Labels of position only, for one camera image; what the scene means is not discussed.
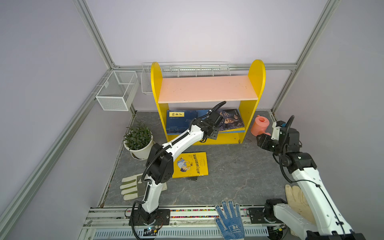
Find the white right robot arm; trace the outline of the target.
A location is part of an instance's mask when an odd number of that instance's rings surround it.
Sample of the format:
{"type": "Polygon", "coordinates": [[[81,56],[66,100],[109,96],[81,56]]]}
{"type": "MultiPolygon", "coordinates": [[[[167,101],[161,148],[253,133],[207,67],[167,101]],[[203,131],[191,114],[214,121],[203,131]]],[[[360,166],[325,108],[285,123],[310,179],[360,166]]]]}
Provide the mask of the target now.
{"type": "Polygon", "coordinates": [[[363,240],[342,216],[326,190],[315,161],[301,152],[300,134],[288,125],[274,128],[271,136],[257,136],[257,144],[277,158],[280,170],[289,183],[302,190],[313,213],[315,224],[282,201],[273,200],[274,218],[287,225],[302,240],[363,240]]]}

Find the yellow cartoon cover book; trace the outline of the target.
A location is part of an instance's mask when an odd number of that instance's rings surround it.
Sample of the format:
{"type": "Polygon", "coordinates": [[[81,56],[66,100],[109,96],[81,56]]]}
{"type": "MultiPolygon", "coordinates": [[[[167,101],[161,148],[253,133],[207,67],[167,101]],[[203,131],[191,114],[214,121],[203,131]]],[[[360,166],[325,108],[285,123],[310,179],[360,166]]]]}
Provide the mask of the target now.
{"type": "Polygon", "coordinates": [[[223,131],[219,131],[219,133],[244,133],[245,132],[245,128],[237,128],[237,129],[230,129],[230,130],[223,130],[223,131]]]}

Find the dark blue book yellow label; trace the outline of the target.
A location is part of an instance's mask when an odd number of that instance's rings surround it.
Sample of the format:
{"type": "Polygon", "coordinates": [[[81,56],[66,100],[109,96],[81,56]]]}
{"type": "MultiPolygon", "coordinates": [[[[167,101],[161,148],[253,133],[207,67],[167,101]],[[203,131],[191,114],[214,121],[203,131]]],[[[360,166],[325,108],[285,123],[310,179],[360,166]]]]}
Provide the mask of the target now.
{"type": "Polygon", "coordinates": [[[191,122],[198,118],[198,111],[167,110],[166,132],[168,135],[179,135],[186,131],[191,122]]]}

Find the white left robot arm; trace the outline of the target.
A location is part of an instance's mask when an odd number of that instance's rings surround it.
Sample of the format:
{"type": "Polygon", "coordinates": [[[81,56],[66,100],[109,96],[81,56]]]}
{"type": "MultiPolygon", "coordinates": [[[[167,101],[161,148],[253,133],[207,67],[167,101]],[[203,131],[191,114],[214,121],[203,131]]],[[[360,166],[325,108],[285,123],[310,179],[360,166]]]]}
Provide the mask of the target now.
{"type": "Polygon", "coordinates": [[[151,224],[157,217],[163,184],[174,173],[174,161],[193,144],[206,142],[207,139],[216,140],[219,126],[223,121],[224,118],[218,112],[209,111],[203,118],[193,119],[187,130],[174,140],[152,146],[141,179],[147,187],[144,198],[138,206],[139,216],[144,223],[151,224]]]}

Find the purple book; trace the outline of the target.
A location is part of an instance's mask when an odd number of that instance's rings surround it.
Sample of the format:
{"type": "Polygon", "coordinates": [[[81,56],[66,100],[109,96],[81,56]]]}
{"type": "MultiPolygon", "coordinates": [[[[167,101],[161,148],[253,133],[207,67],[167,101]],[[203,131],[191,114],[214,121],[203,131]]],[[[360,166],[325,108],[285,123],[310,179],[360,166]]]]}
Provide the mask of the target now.
{"type": "Polygon", "coordinates": [[[238,109],[218,110],[218,113],[224,119],[219,126],[219,132],[228,132],[245,127],[238,109]]]}

